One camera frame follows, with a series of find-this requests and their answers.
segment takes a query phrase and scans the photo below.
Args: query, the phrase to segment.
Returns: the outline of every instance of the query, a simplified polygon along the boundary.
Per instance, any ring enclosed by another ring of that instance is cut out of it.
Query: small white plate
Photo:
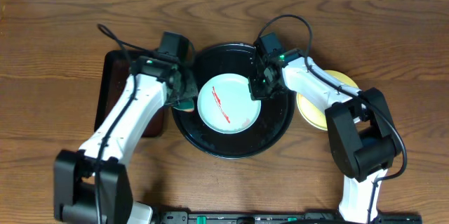
[[[248,79],[239,74],[221,74],[210,79],[198,96],[198,113],[204,123],[219,133],[239,133],[259,117],[260,100],[251,100]]]

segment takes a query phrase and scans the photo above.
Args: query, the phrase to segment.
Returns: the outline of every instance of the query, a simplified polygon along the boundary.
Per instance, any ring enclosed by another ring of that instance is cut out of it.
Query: black cable
[[[380,117],[380,118],[387,124],[387,126],[391,129],[391,131],[392,131],[393,134],[395,135],[395,137],[399,140],[399,145],[401,146],[401,150],[402,150],[402,166],[401,166],[401,168],[399,169],[399,171],[396,172],[395,174],[392,174],[392,175],[390,175],[390,176],[384,176],[384,177],[381,177],[381,178],[376,178],[376,179],[373,181],[373,191],[371,192],[370,205],[369,205],[369,208],[368,208],[368,222],[367,222],[367,223],[370,223],[370,222],[371,222],[371,209],[372,209],[372,207],[373,207],[376,189],[377,189],[377,187],[379,186],[378,183],[379,183],[380,181],[383,181],[383,180],[390,180],[390,179],[399,177],[400,175],[402,175],[402,174],[404,173],[404,171],[405,171],[406,168],[407,168],[407,150],[406,150],[406,147],[405,147],[405,145],[404,145],[403,139],[402,139],[402,137],[399,135],[399,132],[396,130],[396,128],[393,126],[393,123],[390,122],[390,121],[387,119],[387,117],[383,114],[383,112],[380,111],[375,105],[371,105],[370,103],[366,102],[364,99],[358,97],[357,95],[354,95],[354,94],[352,94],[352,93],[350,93],[350,92],[344,90],[344,89],[342,88],[342,86],[336,86],[336,85],[334,85],[333,83],[329,82],[327,79],[323,78],[322,76],[320,76],[319,74],[317,74],[317,73],[313,70],[312,65],[309,65],[309,62],[308,62],[308,59],[307,59],[307,58],[309,57],[309,52],[310,52],[310,49],[311,49],[311,41],[312,41],[312,39],[313,39],[313,32],[312,32],[312,30],[311,30],[310,24],[309,24],[304,18],[302,18],[302,17],[300,17],[300,16],[296,16],[296,15],[291,15],[291,14],[285,14],[285,15],[280,15],[280,16],[278,16],[278,17],[275,17],[274,19],[270,20],[270,21],[269,21],[269,22],[262,28],[262,30],[260,30],[260,32],[259,32],[259,34],[258,34],[257,37],[260,38],[260,36],[262,35],[262,33],[265,31],[265,29],[266,29],[268,26],[270,26],[274,21],[276,21],[276,20],[278,20],[278,19],[280,19],[280,18],[287,18],[287,17],[290,17],[290,18],[296,18],[296,19],[300,20],[301,22],[303,22],[303,23],[306,25],[307,29],[309,30],[309,43],[308,43],[307,49],[306,49],[306,51],[305,51],[305,53],[304,53],[304,63],[305,63],[305,65],[306,65],[307,70],[309,70],[315,77],[317,77],[318,79],[320,79],[322,82],[324,82],[325,84],[327,84],[327,85],[329,85],[330,87],[332,87],[332,88],[334,88],[335,90],[337,90],[339,93],[343,93],[343,94],[345,94],[345,95],[347,95],[347,96],[353,98],[354,100],[357,100],[357,101],[360,102],[361,104],[365,105],[365,107],[366,107],[367,109],[373,111],[378,117]]]
[[[134,69],[133,66],[133,61],[131,60],[131,57],[128,54],[128,51],[126,50],[125,46],[130,46],[131,48],[136,48],[139,49],[141,51],[146,51],[146,52],[150,52],[147,49],[144,48],[139,48],[137,46],[128,44],[126,42],[123,42],[121,40],[119,40],[114,33],[111,32],[111,30],[109,30],[106,26],[98,24],[97,25],[98,29],[105,34],[106,36],[108,36],[109,38],[115,40],[115,42],[120,46],[120,49],[123,53],[123,55],[125,56],[126,60],[128,61],[129,65],[130,65],[130,73],[133,75],[133,92],[130,95],[130,98],[128,99],[128,102],[125,104],[125,106],[123,107],[123,109],[120,111],[119,115],[117,116],[117,118],[114,120],[114,122],[112,122],[111,126],[109,127],[109,129],[107,130],[105,136],[103,137],[102,141],[101,141],[101,145],[100,145],[100,149],[98,150],[98,156],[97,159],[95,160],[95,205],[97,208],[97,222],[98,224],[102,224],[102,212],[101,212],[101,202],[100,202],[100,163],[102,160],[102,156],[103,156],[103,152],[105,151],[106,145],[107,145],[107,141],[109,140],[109,137],[111,136],[112,131],[114,130],[115,126],[118,124],[118,122],[120,121],[120,119],[122,118],[122,116],[125,114],[126,110],[128,109],[128,107],[131,105],[132,101],[135,99],[135,94],[137,93],[137,87],[138,87],[138,83],[137,83],[137,79],[136,79],[136,71]]]

